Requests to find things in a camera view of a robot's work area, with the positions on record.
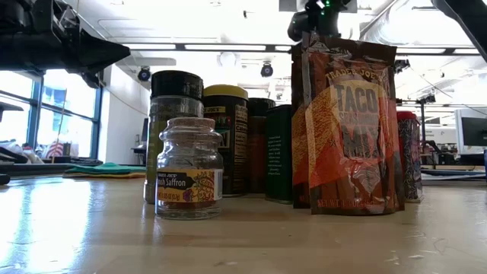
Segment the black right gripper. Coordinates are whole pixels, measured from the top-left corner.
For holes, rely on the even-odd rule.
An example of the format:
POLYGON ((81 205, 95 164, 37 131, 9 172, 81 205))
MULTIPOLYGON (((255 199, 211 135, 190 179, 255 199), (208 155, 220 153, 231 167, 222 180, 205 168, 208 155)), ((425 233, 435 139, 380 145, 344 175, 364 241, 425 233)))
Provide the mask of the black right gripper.
POLYGON ((299 42, 303 32, 325 37, 341 37, 338 29, 339 13, 347 11, 351 0, 307 0, 304 10, 293 14, 288 37, 299 42))

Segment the patterned tin red lid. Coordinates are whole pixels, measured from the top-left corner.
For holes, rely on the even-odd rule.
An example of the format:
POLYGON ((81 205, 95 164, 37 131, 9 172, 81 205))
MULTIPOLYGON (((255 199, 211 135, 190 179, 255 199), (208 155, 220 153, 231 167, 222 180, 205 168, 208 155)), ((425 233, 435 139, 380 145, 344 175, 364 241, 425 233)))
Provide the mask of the patterned tin red lid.
POLYGON ((403 185, 407 202, 422 201, 420 158, 420 123, 410 111, 398 111, 399 150, 403 169, 403 185))

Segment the glass saffron jar cork lid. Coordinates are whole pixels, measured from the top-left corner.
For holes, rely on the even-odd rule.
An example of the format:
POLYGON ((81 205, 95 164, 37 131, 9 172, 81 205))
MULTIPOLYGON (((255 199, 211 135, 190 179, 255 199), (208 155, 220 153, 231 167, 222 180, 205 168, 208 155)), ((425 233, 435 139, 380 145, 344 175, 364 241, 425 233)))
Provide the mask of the glass saffron jar cork lid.
POLYGON ((199 220, 221 213, 224 160, 222 140, 209 118, 179 117, 167 121, 159 135, 164 143, 157 157, 157 216, 199 220))

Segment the red white striped bag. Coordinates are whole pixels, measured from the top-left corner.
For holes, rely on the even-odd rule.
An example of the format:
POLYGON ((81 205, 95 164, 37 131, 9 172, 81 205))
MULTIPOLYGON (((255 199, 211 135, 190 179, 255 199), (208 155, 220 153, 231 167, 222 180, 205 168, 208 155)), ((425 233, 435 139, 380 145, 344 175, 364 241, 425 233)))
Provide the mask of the red white striped bag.
POLYGON ((54 141, 48 144, 42 152, 42 158, 58 156, 79 156, 79 144, 73 142, 54 141))

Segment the computer monitor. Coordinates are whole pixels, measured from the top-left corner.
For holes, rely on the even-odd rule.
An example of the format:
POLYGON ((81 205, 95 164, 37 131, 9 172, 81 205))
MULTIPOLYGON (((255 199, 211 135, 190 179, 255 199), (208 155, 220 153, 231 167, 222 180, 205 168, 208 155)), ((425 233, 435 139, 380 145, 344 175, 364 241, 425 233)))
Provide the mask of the computer monitor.
POLYGON ((454 111, 457 153, 483 155, 487 149, 487 107, 462 108, 454 111))

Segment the black can yellow lid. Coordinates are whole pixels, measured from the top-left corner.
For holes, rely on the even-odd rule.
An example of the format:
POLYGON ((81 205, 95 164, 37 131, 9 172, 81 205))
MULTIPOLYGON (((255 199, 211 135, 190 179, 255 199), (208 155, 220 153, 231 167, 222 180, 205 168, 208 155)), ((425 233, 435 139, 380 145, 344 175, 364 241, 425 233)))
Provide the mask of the black can yellow lid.
POLYGON ((215 84, 203 90, 204 117, 213 119, 222 135, 218 152, 224 159, 225 196, 247 192, 247 103, 247 91, 238 86, 215 84))

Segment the green tin black lid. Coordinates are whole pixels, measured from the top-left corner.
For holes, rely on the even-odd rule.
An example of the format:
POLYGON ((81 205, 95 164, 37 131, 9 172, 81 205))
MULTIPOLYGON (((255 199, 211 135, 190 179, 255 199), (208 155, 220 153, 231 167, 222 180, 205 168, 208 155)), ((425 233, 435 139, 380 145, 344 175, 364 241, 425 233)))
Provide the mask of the green tin black lid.
POLYGON ((266 199, 292 204, 291 105, 267 111, 266 141, 266 199))

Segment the teal cleaning cloth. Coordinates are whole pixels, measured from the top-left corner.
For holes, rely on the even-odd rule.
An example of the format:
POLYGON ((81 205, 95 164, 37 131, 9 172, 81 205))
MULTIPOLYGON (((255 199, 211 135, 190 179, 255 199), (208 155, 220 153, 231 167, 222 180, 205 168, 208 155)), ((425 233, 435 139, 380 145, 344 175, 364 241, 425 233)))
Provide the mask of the teal cleaning cloth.
POLYGON ((74 165, 63 174, 68 177, 136 178, 145 177, 146 167, 111 162, 97 166, 74 165))

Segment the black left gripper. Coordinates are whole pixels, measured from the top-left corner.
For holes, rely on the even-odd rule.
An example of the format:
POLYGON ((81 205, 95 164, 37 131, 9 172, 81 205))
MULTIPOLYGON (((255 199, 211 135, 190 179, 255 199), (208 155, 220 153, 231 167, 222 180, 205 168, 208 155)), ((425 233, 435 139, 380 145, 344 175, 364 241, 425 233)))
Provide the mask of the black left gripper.
POLYGON ((130 56, 130 48, 81 29, 63 0, 0 0, 0 70, 97 73, 130 56))

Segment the orange spice jar black lid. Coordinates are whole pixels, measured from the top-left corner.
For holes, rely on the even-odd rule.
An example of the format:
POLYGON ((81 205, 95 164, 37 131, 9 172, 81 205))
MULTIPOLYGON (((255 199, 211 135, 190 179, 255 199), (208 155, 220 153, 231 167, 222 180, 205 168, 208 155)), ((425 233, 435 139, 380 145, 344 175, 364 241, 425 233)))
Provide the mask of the orange spice jar black lid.
POLYGON ((250 98, 248 104, 248 182, 250 193, 263 193, 266 179, 266 117, 275 106, 268 98, 250 98))

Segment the long ceiling light strip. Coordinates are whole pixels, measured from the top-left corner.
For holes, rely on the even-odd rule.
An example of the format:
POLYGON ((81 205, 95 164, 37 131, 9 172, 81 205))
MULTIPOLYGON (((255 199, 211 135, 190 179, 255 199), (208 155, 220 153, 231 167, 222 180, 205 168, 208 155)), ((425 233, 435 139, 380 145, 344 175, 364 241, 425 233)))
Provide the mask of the long ceiling light strip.
POLYGON ((291 45, 245 43, 124 43, 132 51, 286 53, 291 45))
POLYGON ((403 56, 479 56, 479 51, 475 48, 398 47, 396 54, 403 56))

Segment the blue framed window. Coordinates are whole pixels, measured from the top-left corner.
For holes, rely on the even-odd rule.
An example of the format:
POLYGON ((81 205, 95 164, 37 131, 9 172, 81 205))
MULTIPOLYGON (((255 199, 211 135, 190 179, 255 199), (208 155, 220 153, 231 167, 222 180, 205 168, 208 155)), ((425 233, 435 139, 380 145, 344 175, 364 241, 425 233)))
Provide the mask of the blue framed window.
POLYGON ((64 70, 42 77, 0 71, 0 103, 20 108, 3 113, 0 141, 28 147, 40 158, 54 141, 78 143, 79 157, 97 155, 101 89, 88 87, 81 76, 64 70))

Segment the green herb jar black lid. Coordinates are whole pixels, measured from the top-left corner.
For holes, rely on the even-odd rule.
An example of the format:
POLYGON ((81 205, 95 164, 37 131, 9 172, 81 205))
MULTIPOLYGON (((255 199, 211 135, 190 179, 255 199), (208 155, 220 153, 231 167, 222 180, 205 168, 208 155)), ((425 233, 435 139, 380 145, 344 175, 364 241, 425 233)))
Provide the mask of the green herb jar black lid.
POLYGON ((159 134, 167 121, 176 117, 202 117, 203 80, 190 72, 165 70, 151 76, 144 200, 155 203, 157 156, 164 143, 159 134))

